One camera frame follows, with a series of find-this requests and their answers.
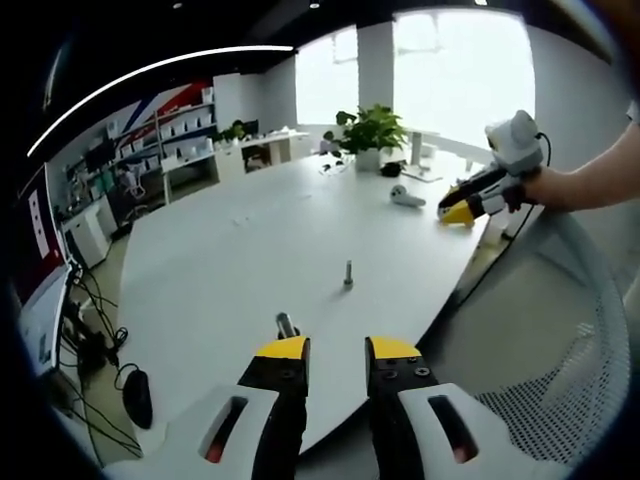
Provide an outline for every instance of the potted plant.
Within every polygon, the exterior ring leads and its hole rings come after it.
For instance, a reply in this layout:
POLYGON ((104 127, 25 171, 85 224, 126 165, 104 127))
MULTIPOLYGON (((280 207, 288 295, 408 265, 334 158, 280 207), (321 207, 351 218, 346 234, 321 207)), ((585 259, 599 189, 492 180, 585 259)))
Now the potted plant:
POLYGON ((336 122, 344 128, 340 148, 356 155, 356 170, 378 172, 382 149, 402 148, 407 132, 398 124, 400 117, 379 104, 358 115, 340 111, 336 122))

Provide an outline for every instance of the shelf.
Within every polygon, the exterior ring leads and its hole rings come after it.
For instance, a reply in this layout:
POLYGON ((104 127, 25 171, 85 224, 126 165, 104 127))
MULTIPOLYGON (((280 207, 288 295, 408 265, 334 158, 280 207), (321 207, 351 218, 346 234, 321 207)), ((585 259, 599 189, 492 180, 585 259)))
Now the shelf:
POLYGON ((211 102, 211 103, 201 103, 200 105, 194 105, 192 107, 181 108, 180 110, 176 110, 175 112, 167 113, 165 115, 162 115, 161 117, 158 117, 158 120, 163 120, 165 118, 176 117, 176 116, 178 116, 178 115, 180 115, 182 113, 192 112, 194 110, 199 110, 199 109, 205 108, 205 107, 212 107, 213 105, 215 105, 215 103, 211 102))
MULTIPOLYGON (((210 103, 201 103, 199 105, 193 105, 191 107, 181 108, 179 110, 176 110, 175 112, 171 112, 171 113, 167 113, 165 115, 159 116, 158 117, 158 121, 163 120, 165 118, 177 117, 178 115, 181 115, 183 113, 192 112, 194 110, 199 110, 201 108, 212 107, 213 105, 215 105, 215 103, 214 102, 210 102, 210 103)), ((130 128, 126 132, 119 133, 118 135, 115 136, 114 140, 118 140, 120 138, 129 136, 129 135, 133 134, 134 132, 137 132, 138 130, 142 130, 143 128, 146 128, 146 127, 151 126, 151 125, 153 125, 155 127, 155 118, 152 118, 151 120, 149 120, 147 122, 144 122, 144 123, 138 125, 137 127, 130 128)))
MULTIPOLYGON (((192 135, 194 133, 203 132, 203 131, 211 129, 211 128, 215 127, 215 126, 216 126, 216 124, 212 123, 211 125, 207 125, 206 127, 198 127, 195 130, 187 130, 184 133, 180 133, 179 135, 174 135, 174 136, 172 136, 170 138, 162 140, 162 143, 163 144, 173 143, 174 141, 180 140, 181 138, 187 137, 187 136, 192 135)), ((198 136, 196 136, 194 138, 199 138, 201 136, 204 137, 206 135, 198 135, 198 136)), ((118 159, 116 161, 116 163, 122 162, 124 160, 133 160, 133 159, 137 158, 141 153, 145 153, 146 151, 151 150, 153 148, 156 148, 157 146, 158 146, 158 142, 150 143, 149 145, 147 145, 145 147, 142 147, 142 150, 138 150, 137 152, 133 152, 131 155, 128 155, 126 157, 118 159)))

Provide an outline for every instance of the green plant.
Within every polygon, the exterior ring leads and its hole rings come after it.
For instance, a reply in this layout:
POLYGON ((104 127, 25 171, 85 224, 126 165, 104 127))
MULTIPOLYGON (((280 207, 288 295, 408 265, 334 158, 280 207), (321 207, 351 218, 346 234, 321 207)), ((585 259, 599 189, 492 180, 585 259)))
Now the green plant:
POLYGON ((398 120, 391 108, 379 104, 369 110, 359 107, 357 116, 340 111, 336 115, 336 122, 344 127, 340 148, 351 154, 371 148, 402 148, 407 132, 398 120))

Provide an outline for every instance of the ceiling light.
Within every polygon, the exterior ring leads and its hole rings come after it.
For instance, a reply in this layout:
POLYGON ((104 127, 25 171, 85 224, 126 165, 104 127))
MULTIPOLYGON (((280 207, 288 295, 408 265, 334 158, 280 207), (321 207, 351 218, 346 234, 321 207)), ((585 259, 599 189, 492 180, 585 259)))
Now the ceiling light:
POLYGON ((168 58, 166 60, 161 60, 160 62, 152 63, 151 65, 147 65, 146 67, 139 68, 131 73, 127 73, 120 78, 116 78, 114 81, 107 83, 104 87, 100 87, 95 92, 87 95, 85 98, 76 103, 73 107, 63 113, 55 122, 51 124, 47 130, 40 135, 40 138, 35 141, 35 143, 31 146, 29 151, 27 152, 27 157, 30 157, 36 148, 44 141, 45 138, 49 136, 53 130, 55 130, 58 125, 64 122, 73 112, 78 110, 83 105, 89 103, 91 100, 96 98, 101 93, 106 92, 111 87, 115 87, 117 84, 124 82, 125 80, 129 80, 132 77, 144 72, 148 72, 149 70, 153 70, 154 68, 162 67, 164 65, 168 65, 170 63, 179 62, 181 60, 188 60, 190 58, 196 57, 204 57, 206 55, 215 55, 218 53, 234 53, 234 52, 290 52, 293 50, 293 47, 288 46, 278 46, 278 45, 249 45, 242 47, 225 47, 225 48, 214 48, 213 50, 203 50, 201 52, 187 53, 186 55, 179 55, 177 57, 168 58))

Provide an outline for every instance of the white oval table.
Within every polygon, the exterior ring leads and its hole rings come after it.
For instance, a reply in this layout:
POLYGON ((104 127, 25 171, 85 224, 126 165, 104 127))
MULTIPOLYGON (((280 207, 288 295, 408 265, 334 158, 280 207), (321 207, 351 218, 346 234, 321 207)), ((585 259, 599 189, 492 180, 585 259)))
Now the white oval table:
POLYGON ((465 161, 437 159, 425 183, 309 157, 215 185, 136 222, 122 273, 121 364, 149 375, 145 454, 217 384, 235 384, 287 312, 311 338, 302 451, 366 400, 364 338, 416 343, 453 292, 487 225, 446 227, 436 205, 465 161), (334 165, 323 172, 322 165, 334 165), (403 184, 426 207, 392 204, 403 184), (346 262, 354 286, 343 290, 346 262))

